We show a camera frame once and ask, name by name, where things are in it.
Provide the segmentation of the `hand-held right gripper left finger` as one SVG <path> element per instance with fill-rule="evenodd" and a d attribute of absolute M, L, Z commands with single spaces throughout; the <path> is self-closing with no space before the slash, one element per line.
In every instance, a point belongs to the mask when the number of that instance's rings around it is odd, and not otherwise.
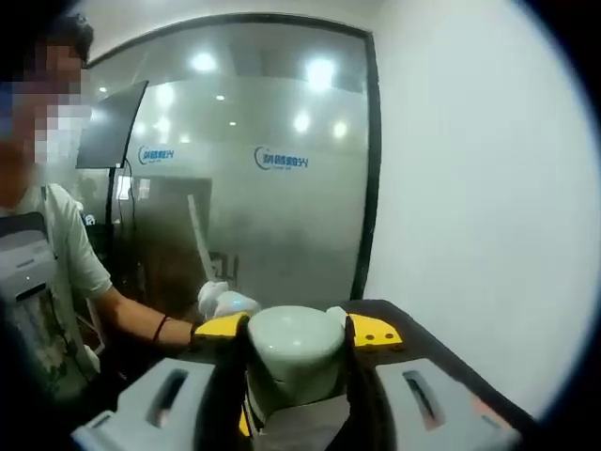
<path fill-rule="evenodd" d="M 249 450 L 239 432 L 246 394 L 249 316 L 202 326 L 206 341 L 165 358 L 124 390 L 116 410 L 97 415 L 71 437 L 81 450 Z"/>

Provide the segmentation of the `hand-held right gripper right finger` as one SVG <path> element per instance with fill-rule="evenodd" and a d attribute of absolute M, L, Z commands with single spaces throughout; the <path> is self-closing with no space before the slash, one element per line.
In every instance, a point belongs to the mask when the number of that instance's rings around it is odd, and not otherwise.
<path fill-rule="evenodd" d="M 345 450 L 511 450 L 521 433 L 382 319 L 345 317 Z"/>

